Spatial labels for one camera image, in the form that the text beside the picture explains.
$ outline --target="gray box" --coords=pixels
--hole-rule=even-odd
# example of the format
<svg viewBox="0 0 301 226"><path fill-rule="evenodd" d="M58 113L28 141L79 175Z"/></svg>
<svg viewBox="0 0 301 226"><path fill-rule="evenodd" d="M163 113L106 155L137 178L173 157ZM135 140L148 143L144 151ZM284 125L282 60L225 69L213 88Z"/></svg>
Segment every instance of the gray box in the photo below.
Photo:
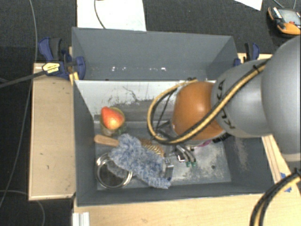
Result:
<svg viewBox="0 0 301 226"><path fill-rule="evenodd" d="M87 65L85 80L73 88L78 206L262 193L273 185L259 138L230 137L198 147L195 168L174 160L167 190L150 188L136 178L124 188L104 189L94 175L96 158L110 150L93 141L100 133L100 109L120 108L128 133L150 138L146 111L152 99L179 80L215 80L231 68L237 52L230 36L73 28L72 50ZM164 120L172 115L174 99Z"/></svg>

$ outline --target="wooden board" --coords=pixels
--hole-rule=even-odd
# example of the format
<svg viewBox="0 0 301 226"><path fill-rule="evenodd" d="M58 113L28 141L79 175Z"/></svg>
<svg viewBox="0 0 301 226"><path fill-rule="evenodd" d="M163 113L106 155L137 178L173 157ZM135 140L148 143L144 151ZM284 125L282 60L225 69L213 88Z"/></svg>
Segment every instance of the wooden board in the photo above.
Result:
<svg viewBox="0 0 301 226"><path fill-rule="evenodd" d="M39 71L41 65L35 64L34 72ZM69 81L45 75L34 79L29 200L70 198L75 193L71 102Z"/></svg>

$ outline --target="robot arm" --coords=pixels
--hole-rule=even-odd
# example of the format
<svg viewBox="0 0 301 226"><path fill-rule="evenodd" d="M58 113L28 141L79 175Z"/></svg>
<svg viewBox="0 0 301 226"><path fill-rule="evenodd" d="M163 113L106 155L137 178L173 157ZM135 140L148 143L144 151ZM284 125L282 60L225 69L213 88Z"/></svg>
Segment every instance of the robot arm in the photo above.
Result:
<svg viewBox="0 0 301 226"><path fill-rule="evenodd" d="M208 140L227 132L236 137L273 134L291 169L300 167L300 36L267 61L250 61L222 74L215 84L188 81L161 93L148 110L150 133L161 143ZM175 137L152 127L161 98L177 94L171 125Z"/></svg>

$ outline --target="blue clamp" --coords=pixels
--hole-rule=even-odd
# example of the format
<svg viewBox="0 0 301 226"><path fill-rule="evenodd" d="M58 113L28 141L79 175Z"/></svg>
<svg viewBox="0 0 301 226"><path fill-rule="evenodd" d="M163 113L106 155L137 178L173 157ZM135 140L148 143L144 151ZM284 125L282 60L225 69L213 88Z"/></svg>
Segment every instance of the blue clamp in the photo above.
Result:
<svg viewBox="0 0 301 226"><path fill-rule="evenodd" d="M257 44L252 43L252 46L250 46L250 44L245 43L245 48L246 48L245 62L258 59L260 50Z"/></svg>
<svg viewBox="0 0 301 226"><path fill-rule="evenodd" d="M46 62L55 62L56 64L54 65L55 69L52 69L51 67L50 70L45 70L45 74L48 76L58 76L68 80L69 74L77 72L79 74L79 79L84 79L86 73L84 58L79 56L73 61L71 55L66 50L60 50L61 41L60 38L51 39L45 37L38 42L39 51L46 59Z"/></svg>

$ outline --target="gray robot arm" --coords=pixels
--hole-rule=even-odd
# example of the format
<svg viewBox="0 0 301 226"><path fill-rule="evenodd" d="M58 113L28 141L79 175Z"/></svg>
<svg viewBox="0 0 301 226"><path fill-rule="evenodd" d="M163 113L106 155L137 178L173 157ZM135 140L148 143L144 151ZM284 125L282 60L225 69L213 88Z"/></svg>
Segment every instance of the gray robot arm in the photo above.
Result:
<svg viewBox="0 0 301 226"><path fill-rule="evenodd" d="M292 170L300 168L300 36L282 45L265 69L248 82L223 108L216 120L236 137L273 134ZM222 74L216 81L211 104L243 74L263 61L250 61Z"/></svg>

